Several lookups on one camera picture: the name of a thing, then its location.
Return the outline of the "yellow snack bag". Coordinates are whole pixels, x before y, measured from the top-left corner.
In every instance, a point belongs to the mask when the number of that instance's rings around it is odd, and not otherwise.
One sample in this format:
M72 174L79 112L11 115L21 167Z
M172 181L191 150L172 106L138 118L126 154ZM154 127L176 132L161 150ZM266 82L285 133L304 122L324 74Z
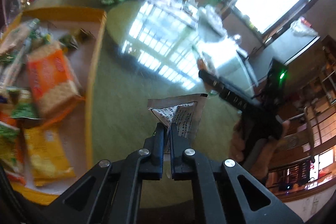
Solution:
M56 126L28 128L23 135L36 187L75 177Z

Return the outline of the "silver triangular snack packet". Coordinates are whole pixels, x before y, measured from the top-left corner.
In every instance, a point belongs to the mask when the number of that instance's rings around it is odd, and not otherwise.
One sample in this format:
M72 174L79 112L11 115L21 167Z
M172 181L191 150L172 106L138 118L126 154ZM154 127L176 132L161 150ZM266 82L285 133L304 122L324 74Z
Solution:
M147 108L167 128L177 125L178 135L194 141L208 95L205 93L150 99Z

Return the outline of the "green pea snack packet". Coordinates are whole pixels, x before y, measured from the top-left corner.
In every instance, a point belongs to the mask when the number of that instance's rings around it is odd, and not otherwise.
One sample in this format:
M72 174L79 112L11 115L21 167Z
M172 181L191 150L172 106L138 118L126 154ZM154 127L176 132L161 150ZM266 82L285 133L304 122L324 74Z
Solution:
M27 89L17 91L17 104L11 112L13 119L39 119L39 114L35 107L31 92Z

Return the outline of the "orange cracker pack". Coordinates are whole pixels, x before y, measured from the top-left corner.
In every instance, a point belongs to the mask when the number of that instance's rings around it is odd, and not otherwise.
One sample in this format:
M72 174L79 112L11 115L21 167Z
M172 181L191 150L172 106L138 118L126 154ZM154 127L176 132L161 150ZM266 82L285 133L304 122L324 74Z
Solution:
M33 100L44 119L63 120L84 99L75 71L57 40L27 55L27 71Z

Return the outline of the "small orange snack pack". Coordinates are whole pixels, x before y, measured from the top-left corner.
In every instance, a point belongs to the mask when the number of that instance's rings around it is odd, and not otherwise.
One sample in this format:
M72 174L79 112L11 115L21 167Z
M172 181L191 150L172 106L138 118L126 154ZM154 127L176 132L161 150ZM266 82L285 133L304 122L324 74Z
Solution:
M218 76L212 57L205 52L198 52L197 67L199 70L205 70L213 76Z

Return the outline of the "grey cabinet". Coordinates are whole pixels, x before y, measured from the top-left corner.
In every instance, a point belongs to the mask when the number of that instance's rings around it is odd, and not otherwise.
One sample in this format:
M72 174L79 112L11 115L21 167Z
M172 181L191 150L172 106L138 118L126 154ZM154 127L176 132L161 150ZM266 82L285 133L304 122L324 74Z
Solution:
M256 53L250 54L248 58L248 64L250 65L248 72L252 73L252 79L255 82L261 81L267 75L273 58L284 64L288 63L290 59L318 38L319 35L300 36L289 28L268 46L258 50Z

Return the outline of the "white plastic bag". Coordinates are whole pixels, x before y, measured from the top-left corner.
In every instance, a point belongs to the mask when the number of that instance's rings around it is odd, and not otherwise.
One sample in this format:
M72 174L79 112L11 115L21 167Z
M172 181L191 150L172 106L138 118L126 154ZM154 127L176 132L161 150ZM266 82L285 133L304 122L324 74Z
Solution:
M227 30L223 27L221 16L211 5L198 8L199 23L212 28L219 36L227 36Z

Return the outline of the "yellow cardboard tray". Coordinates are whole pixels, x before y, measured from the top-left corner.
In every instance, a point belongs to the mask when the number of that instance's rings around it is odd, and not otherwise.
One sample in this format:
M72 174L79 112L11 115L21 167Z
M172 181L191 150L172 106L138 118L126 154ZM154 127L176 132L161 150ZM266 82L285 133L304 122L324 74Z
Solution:
M33 203L48 205L93 164L92 94L106 13L88 7L27 10L20 13L8 26L1 43L10 31L35 18L40 20L38 28L30 33L21 46L1 56L1 167L15 192ZM69 115L57 122L44 119L40 115L37 120L11 118L11 112L17 104L17 91L27 89L31 92L27 55L54 40L60 42L69 59L84 99ZM75 171L74 178L66 178L42 187L34 185L23 130L40 126L58 128L66 157Z

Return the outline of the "paper mat on table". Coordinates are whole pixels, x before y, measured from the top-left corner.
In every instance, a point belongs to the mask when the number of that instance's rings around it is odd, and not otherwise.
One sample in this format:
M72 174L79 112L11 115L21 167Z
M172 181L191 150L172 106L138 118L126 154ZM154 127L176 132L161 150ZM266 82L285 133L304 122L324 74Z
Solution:
M169 15L179 19L185 25L196 30L199 23L199 16L197 11L192 15L185 10L184 4L168 2L167 0L145 0L153 5L159 7L163 11L167 12Z

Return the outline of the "clear glass pitcher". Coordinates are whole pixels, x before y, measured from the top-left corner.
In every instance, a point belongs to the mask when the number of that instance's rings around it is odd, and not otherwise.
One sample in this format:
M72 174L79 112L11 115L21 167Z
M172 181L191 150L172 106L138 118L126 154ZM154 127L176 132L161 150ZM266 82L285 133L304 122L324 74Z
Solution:
M8 27L22 10L22 0L2 0L5 26Z

